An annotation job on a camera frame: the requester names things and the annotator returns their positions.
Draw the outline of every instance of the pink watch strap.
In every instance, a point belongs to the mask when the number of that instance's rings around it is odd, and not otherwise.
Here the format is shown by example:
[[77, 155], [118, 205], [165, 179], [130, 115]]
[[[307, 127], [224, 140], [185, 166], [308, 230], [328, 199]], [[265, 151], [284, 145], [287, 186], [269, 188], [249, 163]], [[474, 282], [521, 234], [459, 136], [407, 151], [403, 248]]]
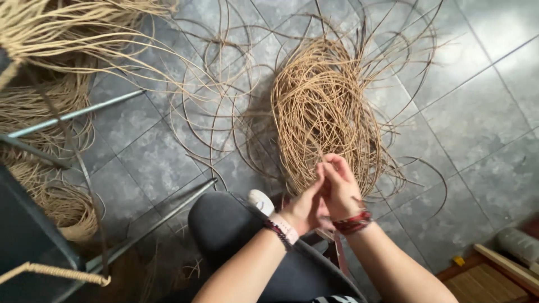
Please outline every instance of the pink watch strap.
[[286, 239], [288, 240], [290, 244], [294, 245], [294, 243], [296, 243], [296, 241], [298, 241], [298, 239], [300, 238], [300, 236], [298, 235], [298, 232], [288, 222], [286, 222], [286, 220], [283, 217], [281, 217], [280, 214], [277, 214], [274, 212], [269, 217], [269, 220], [275, 223], [277, 227], [279, 227], [282, 233], [285, 234]]

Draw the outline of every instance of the forearm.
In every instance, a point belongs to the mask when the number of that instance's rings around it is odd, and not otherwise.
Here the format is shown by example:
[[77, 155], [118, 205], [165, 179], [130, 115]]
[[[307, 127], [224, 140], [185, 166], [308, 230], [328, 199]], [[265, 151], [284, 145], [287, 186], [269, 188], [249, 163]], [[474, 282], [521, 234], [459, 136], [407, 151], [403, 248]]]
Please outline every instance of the forearm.
[[404, 253], [378, 224], [371, 223], [346, 239], [384, 300], [403, 303], [457, 301], [445, 285]]
[[285, 254], [275, 232], [260, 230], [210, 277], [193, 303], [256, 302]]

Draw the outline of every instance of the hand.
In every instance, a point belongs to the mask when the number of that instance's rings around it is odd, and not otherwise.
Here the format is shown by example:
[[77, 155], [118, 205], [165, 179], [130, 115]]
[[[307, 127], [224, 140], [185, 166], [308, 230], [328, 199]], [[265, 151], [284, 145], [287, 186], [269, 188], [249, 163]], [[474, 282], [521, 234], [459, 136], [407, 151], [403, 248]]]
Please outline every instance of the hand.
[[323, 197], [326, 201], [331, 220], [338, 221], [359, 215], [365, 207], [361, 202], [360, 187], [346, 160], [336, 154], [324, 156], [323, 163], [326, 182]]
[[327, 218], [329, 210], [319, 191], [324, 184], [322, 163], [316, 165], [317, 179], [301, 195], [290, 201], [279, 214], [298, 232], [300, 236], [315, 228], [334, 230]]

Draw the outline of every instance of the shoe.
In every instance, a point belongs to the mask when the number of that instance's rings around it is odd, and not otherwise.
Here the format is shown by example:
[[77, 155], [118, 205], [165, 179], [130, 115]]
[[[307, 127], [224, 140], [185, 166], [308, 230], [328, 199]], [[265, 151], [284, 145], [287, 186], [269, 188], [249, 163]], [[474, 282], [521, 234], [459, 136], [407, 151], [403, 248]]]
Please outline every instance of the shoe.
[[275, 211], [270, 198], [258, 189], [250, 190], [247, 200], [268, 217]]

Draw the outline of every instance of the black pants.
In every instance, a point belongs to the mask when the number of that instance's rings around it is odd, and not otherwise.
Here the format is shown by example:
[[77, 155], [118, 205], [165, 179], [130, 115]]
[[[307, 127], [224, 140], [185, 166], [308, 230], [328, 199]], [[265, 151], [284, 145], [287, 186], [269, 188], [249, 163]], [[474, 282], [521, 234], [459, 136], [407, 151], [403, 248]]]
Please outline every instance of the black pants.
[[[256, 207], [231, 193], [210, 192], [192, 207], [188, 225], [204, 260], [215, 271], [264, 227], [265, 219]], [[336, 294], [366, 302], [335, 265], [299, 240], [285, 255], [258, 301], [309, 301]]]

